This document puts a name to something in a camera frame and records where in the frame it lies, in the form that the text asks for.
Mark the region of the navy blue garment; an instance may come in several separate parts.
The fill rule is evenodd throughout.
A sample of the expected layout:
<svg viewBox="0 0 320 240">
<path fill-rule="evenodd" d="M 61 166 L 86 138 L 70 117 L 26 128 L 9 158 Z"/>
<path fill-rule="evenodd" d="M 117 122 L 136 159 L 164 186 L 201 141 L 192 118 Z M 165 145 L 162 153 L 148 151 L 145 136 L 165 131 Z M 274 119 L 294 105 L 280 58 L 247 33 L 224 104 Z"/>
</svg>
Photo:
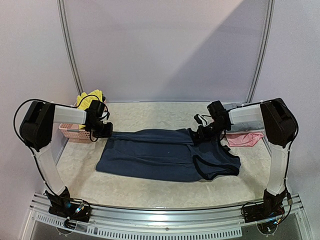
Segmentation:
<svg viewBox="0 0 320 240">
<path fill-rule="evenodd" d="M 237 176 L 241 160 L 218 137 L 195 144 L 191 129 L 114 132 L 95 170 L 157 181 L 190 183 Z"/>
</svg>

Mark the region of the grey blue button shirt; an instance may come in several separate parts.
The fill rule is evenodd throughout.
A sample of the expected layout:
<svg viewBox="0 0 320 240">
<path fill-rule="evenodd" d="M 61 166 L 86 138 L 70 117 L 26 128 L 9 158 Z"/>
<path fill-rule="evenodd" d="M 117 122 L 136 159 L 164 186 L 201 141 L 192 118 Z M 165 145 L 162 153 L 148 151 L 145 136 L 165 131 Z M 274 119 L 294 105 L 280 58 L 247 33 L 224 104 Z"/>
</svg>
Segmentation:
<svg viewBox="0 0 320 240">
<path fill-rule="evenodd" d="M 247 133 L 264 130 L 260 104 L 244 105 L 227 103 L 223 107 L 228 111 L 231 122 L 228 133 Z"/>
</svg>

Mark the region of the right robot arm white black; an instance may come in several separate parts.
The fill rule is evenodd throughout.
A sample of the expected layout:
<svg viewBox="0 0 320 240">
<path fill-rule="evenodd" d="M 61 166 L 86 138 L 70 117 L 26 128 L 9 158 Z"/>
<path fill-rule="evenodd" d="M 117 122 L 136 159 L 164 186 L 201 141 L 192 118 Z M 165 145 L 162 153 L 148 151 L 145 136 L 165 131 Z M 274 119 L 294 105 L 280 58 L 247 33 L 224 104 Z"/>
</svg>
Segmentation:
<svg viewBox="0 0 320 240">
<path fill-rule="evenodd" d="M 213 122 L 200 125 L 192 134 L 195 144 L 209 141 L 233 125 L 262 122 L 270 148 L 271 162 L 264 196 L 280 196 L 287 191 L 287 174 L 292 143 L 299 132 L 298 121 L 282 98 L 275 98 L 226 109 L 219 101 L 207 106 Z"/>
</svg>

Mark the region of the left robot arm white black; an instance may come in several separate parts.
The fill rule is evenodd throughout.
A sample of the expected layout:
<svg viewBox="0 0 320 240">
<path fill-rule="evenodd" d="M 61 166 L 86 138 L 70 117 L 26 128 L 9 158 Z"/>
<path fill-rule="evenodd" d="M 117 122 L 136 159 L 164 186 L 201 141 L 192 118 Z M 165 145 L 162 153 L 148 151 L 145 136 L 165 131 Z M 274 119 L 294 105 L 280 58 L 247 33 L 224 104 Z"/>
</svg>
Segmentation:
<svg viewBox="0 0 320 240">
<path fill-rule="evenodd" d="M 113 124 L 107 122 L 110 112 L 104 102 L 93 100 L 85 110 L 78 106 L 48 102 L 42 99 L 28 99 L 16 110 L 29 103 L 28 110 L 15 133 L 29 148 L 46 190 L 60 196 L 66 186 L 62 181 L 51 153 L 54 124 L 84 125 L 84 129 L 96 139 L 108 138 Z"/>
</svg>

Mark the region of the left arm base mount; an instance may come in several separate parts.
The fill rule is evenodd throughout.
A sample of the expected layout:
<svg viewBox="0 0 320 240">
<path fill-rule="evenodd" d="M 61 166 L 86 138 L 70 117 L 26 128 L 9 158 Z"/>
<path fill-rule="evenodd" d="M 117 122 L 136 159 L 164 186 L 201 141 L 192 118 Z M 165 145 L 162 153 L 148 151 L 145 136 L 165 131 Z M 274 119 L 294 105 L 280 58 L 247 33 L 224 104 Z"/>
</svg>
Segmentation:
<svg viewBox="0 0 320 240">
<path fill-rule="evenodd" d="M 69 220 L 88 223 L 91 218 L 92 207 L 82 199 L 71 198 L 67 187 L 60 195 L 51 194 L 47 190 L 45 196 L 50 201 L 48 213 Z"/>
</svg>

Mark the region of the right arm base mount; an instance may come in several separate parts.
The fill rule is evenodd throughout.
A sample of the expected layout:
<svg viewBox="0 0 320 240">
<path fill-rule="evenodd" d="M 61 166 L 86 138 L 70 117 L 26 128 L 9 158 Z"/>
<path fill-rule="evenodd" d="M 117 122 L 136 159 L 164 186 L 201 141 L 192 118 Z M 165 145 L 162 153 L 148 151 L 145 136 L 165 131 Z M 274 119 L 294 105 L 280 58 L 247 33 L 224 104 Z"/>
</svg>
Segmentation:
<svg viewBox="0 0 320 240">
<path fill-rule="evenodd" d="M 289 210 L 287 212 L 283 206 L 283 200 L 285 198 L 287 198 L 287 203 L 289 205 Z M 246 202 L 241 207 L 240 213 L 246 223 L 258 222 L 280 216 L 280 219 L 275 220 L 274 223 L 275 225 L 278 225 L 291 213 L 293 201 L 291 193 L 287 188 L 276 195 L 269 193 L 265 189 L 262 200 L 263 202 L 260 204 L 250 201 Z"/>
</svg>

